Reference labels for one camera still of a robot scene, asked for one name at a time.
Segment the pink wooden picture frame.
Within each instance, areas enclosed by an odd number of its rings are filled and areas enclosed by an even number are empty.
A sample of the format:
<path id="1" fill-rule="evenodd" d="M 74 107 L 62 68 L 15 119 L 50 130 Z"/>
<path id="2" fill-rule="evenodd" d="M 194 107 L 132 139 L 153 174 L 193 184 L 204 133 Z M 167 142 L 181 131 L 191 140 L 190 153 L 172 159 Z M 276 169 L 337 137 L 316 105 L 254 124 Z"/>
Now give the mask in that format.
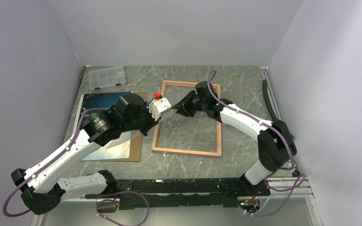
<path id="1" fill-rule="evenodd" d="M 161 95 L 165 96 L 167 86 L 175 87 L 186 87 L 186 88 L 195 88 L 197 82 L 188 82 L 188 81 L 170 81 L 164 80 L 161 88 Z M 195 155 L 195 156 L 208 156 L 208 157 L 221 157 L 222 156 L 222 126 L 220 122 L 216 123 L 216 152 L 205 152 L 205 151 L 195 151 L 195 150 L 184 150 L 184 149 L 174 149 L 174 148 L 164 148 L 158 147 L 159 139 L 159 130 L 161 124 L 156 125 L 153 135 L 153 142 L 151 151 L 154 153 L 172 153 L 172 154 L 186 154 L 186 155 Z"/>

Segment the blue sky ocean photo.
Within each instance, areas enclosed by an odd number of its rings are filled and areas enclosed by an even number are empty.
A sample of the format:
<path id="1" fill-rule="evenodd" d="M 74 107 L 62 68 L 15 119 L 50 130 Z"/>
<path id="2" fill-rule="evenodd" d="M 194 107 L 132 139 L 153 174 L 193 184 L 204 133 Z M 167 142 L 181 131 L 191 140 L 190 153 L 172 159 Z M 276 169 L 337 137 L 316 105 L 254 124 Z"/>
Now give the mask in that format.
<path id="1" fill-rule="evenodd" d="M 77 124 L 83 111 L 92 108 L 110 108 L 116 104 L 119 97 L 124 94 L 125 92 L 82 94 L 77 106 L 73 132 L 77 129 Z M 119 145 L 111 141 L 86 156 L 83 161 L 132 161 L 131 140 L 127 140 Z"/>

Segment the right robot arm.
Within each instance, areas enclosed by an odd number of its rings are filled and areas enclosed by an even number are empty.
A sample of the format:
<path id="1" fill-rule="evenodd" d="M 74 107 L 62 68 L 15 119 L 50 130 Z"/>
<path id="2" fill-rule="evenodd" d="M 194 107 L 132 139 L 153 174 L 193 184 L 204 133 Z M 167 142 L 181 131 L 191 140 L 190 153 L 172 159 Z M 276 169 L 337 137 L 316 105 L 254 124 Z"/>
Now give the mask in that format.
<path id="1" fill-rule="evenodd" d="M 259 183 L 283 168 L 288 161 L 293 162 L 297 153 L 286 123 L 264 120 L 241 110 L 232 101 L 219 98 L 207 81 L 198 83 L 172 108 L 186 117 L 204 112 L 209 118 L 231 125 L 257 142 L 259 159 L 241 177 L 240 189 L 245 195 L 253 195 Z"/>

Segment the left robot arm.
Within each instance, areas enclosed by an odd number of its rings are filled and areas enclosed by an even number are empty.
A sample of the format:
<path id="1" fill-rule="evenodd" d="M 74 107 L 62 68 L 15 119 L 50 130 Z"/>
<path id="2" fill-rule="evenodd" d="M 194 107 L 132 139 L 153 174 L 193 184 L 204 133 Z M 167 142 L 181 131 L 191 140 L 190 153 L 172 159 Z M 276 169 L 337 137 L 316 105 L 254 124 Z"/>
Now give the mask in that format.
<path id="1" fill-rule="evenodd" d="M 172 106 L 155 94 L 145 101 L 136 93 L 119 97 L 110 108 L 85 110 L 75 133 L 46 159 L 29 169 L 16 169 L 11 177 L 28 211 L 45 214 L 62 201 L 84 195 L 109 198 L 117 182 L 108 170 L 90 176 L 65 178 L 67 170 L 109 142 L 122 144 L 137 135 L 147 135 Z"/>

